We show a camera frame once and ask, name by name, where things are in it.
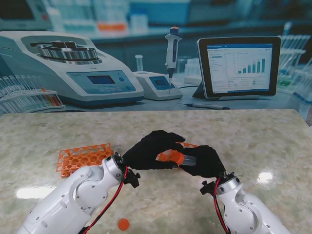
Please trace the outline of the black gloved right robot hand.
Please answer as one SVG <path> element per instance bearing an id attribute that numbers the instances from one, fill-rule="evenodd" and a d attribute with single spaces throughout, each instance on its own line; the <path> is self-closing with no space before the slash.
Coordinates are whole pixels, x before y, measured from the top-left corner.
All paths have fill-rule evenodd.
<path id="1" fill-rule="evenodd" d="M 200 145 L 195 148 L 184 148 L 182 153 L 196 158 L 196 164 L 194 166 L 180 165 L 181 169 L 192 176 L 219 178 L 226 172 L 216 150 L 208 145 Z"/>

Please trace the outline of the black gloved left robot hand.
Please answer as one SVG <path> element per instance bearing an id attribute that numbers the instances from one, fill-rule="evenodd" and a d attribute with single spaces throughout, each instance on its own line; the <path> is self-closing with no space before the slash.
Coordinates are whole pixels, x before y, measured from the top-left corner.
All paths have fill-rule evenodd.
<path id="1" fill-rule="evenodd" d="M 183 152 L 185 138 L 164 130 L 152 131 L 123 155 L 124 163 L 135 170 L 172 169 L 177 164 L 173 161 L 158 161 L 158 154 L 167 150 Z"/>

